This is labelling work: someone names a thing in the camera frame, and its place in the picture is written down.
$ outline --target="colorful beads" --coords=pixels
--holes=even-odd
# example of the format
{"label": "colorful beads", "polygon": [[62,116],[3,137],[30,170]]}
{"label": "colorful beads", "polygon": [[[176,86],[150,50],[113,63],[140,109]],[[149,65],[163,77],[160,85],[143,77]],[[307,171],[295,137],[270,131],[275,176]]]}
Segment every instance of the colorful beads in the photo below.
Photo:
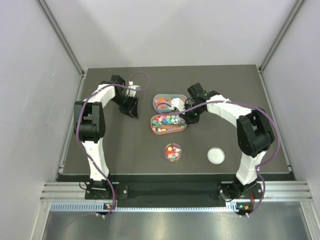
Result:
{"label": "colorful beads", "polygon": [[181,154],[181,148],[176,143],[170,143],[164,148],[164,155],[171,163],[178,162]]}
{"label": "colorful beads", "polygon": [[[159,103],[167,103],[167,104],[171,104],[172,100],[174,99],[174,97],[157,97],[154,99],[154,106],[157,106]],[[185,98],[181,97],[180,98],[183,102],[186,100]],[[169,106],[165,105],[165,104],[161,104],[159,106],[157,106],[158,109],[168,109]]]}
{"label": "colorful beads", "polygon": [[178,115],[160,115],[151,121],[151,128],[154,132],[165,132],[185,128],[186,126],[186,121]]}

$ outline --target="small cup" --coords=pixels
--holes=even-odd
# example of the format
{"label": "small cup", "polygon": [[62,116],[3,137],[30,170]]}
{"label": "small cup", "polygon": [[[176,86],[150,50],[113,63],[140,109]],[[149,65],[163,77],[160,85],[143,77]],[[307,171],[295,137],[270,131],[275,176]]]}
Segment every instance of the small cup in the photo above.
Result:
{"label": "small cup", "polygon": [[170,163],[179,162],[181,155],[182,149],[176,143],[170,143],[164,148],[164,156]]}

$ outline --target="gray wall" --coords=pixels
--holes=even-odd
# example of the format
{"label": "gray wall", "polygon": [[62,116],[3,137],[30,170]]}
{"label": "gray wall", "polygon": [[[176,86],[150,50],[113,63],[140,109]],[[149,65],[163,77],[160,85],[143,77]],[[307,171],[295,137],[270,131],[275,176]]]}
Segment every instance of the gray wall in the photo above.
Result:
{"label": "gray wall", "polygon": [[84,68],[261,64],[296,0],[46,0]]}
{"label": "gray wall", "polygon": [[295,174],[320,211],[320,1],[308,0],[265,70]]}
{"label": "gray wall", "polygon": [[80,76],[35,0],[0,3],[0,239],[31,233]]}

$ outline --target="dark gray tabletop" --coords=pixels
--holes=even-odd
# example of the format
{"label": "dark gray tabletop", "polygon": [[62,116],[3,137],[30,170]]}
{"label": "dark gray tabletop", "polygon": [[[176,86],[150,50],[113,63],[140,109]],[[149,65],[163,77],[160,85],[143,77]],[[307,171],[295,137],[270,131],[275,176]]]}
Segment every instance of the dark gray tabletop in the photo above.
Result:
{"label": "dark gray tabletop", "polygon": [[[226,120],[203,113],[197,124],[188,125],[185,131],[155,135],[150,119],[156,115],[153,98],[156,94],[183,94],[189,96],[187,88],[201,83],[208,92],[215,90],[235,102],[257,105],[271,114],[266,95],[255,65],[221,66],[166,66],[91,68],[87,72],[81,99],[97,89],[101,81],[111,75],[120,75],[127,82],[130,77],[143,71],[150,75],[151,86],[137,93],[139,119],[119,112],[119,107],[109,102],[104,108],[106,132],[103,140],[104,156],[112,174],[232,174],[240,165],[241,151],[237,142],[237,131]],[[134,83],[146,86],[147,78],[137,75]],[[182,156],[178,163],[169,163],[164,148],[169,143],[181,146]],[[212,147],[221,148],[225,161],[215,165],[209,162],[207,152]],[[274,143],[264,161],[275,151]],[[273,162],[261,168],[263,173],[288,173],[281,150]],[[89,174],[90,168],[84,153],[77,146],[72,134],[63,174]]]}

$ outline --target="black bar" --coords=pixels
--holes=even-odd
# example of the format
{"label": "black bar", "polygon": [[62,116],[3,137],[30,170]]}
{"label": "black bar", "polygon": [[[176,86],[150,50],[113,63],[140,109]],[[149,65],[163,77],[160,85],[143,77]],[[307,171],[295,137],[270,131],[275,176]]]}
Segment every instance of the black bar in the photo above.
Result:
{"label": "black bar", "polygon": [[[266,181],[295,181],[294,174],[263,173]],[[235,174],[123,174],[110,175],[112,182],[119,183],[219,183],[232,182]],[[89,182],[90,175],[59,174],[57,182]]]}
{"label": "black bar", "polygon": [[208,208],[224,207],[217,184],[185,183],[130,183],[127,199],[118,200],[123,208]]}

